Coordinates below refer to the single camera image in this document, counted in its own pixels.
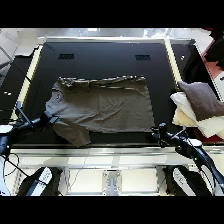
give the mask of gray t-shirt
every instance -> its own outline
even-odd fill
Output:
[[[154,126],[144,77],[103,80],[59,78],[46,110],[58,116],[54,130],[75,146],[90,143],[89,131],[149,132]]]

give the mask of tiled floor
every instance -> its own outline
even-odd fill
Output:
[[[202,29],[196,29],[196,28],[2,28],[0,32],[0,46],[5,49],[5,51],[10,55],[10,57],[14,57],[15,52],[17,48],[20,45],[21,40],[18,38],[18,31],[35,31],[38,37],[42,36],[75,36],[75,37],[82,37],[82,36],[104,36],[104,37],[144,37],[144,38],[156,38],[156,37],[170,37],[175,39],[185,39],[185,38],[192,38],[195,39],[198,43],[198,47],[200,51],[204,51],[209,43],[212,41],[212,38],[209,36],[208,31],[202,30]],[[0,51],[0,64],[7,61],[8,58]],[[0,70],[0,74],[6,74],[7,70]],[[85,158],[67,158],[68,164],[69,163],[75,163],[75,164],[83,164],[85,161]],[[121,158],[121,161],[123,164],[125,163],[150,163],[152,162],[153,158],[146,158],[146,157],[138,157],[136,158]],[[25,163],[25,161],[29,161],[29,163],[34,164],[43,164],[46,158],[22,158],[22,162]],[[112,158],[88,158],[85,162],[86,163],[98,163],[98,164],[109,164]],[[102,175],[101,173],[95,171],[82,171],[80,172],[77,183],[73,186],[73,191],[83,191],[85,190],[93,190],[93,191],[99,191],[101,189],[101,181]],[[77,174],[77,170],[73,170],[71,172],[71,179],[70,182],[72,183],[75,179],[75,176]],[[13,181],[12,179],[15,178],[14,176],[7,177],[6,181],[7,184],[10,185],[10,189],[13,188]],[[137,185],[135,185],[136,181],[134,181],[134,176],[129,174],[129,171],[127,171],[126,175],[127,179],[127,186],[125,187],[127,189],[137,189]],[[143,190],[147,189],[155,189],[155,179],[150,183],[147,182],[145,186],[143,186]]]

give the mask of floor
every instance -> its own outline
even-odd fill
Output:
[[[21,32],[34,31],[36,36],[104,36],[104,37],[143,37],[143,38],[157,38],[157,37],[169,37],[169,38],[177,38],[177,39],[185,39],[192,38],[195,39],[200,52],[203,52],[209,43],[212,41],[212,38],[209,36],[208,31],[205,31],[200,28],[2,28],[0,29],[0,46],[4,48],[7,54],[14,58],[18,47],[22,43],[23,35]],[[8,61],[8,57],[0,50],[0,65],[6,61]],[[4,80],[4,76],[7,74],[7,68],[0,70],[0,74],[2,74],[2,79],[0,77],[0,86],[1,80]],[[36,168],[44,164],[47,160],[51,159],[51,157],[23,157],[21,158],[20,164],[25,167],[29,167],[30,164],[33,164]],[[155,157],[130,157],[130,158],[122,158],[120,162],[122,164],[148,164],[155,162]],[[159,161],[167,161],[167,157],[157,158]],[[56,164],[61,164],[60,158],[56,159]],[[69,157],[69,161],[67,164],[79,164],[80,166],[84,164],[109,164],[113,160],[113,157],[101,157],[101,158],[88,158],[80,157],[74,158]],[[25,171],[29,174],[33,173],[36,168],[25,169]],[[13,167],[7,165],[7,171],[10,172]],[[102,171],[95,170],[71,170],[70,171],[70,183],[75,181],[70,192],[100,192],[102,190]],[[6,183],[9,186],[10,191],[15,190],[15,178],[18,173],[14,173],[6,178]],[[145,191],[152,192],[157,188],[157,184],[155,182],[156,175],[152,170],[135,170],[134,172],[126,170],[123,172],[123,190],[124,191]]]

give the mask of metal bracket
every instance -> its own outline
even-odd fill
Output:
[[[121,171],[103,171],[102,192],[104,196],[119,196],[121,194]]]

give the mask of beige cloth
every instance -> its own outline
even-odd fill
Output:
[[[139,76],[59,78],[46,110],[59,117],[56,133],[75,146],[90,143],[89,131],[149,132],[154,126],[146,81]]]
[[[196,123],[190,119],[180,108],[177,107],[174,117],[173,117],[173,124],[179,126],[186,126],[186,127],[198,127]],[[220,138],[224,139],[224,130],[220,131],[216,134]]]

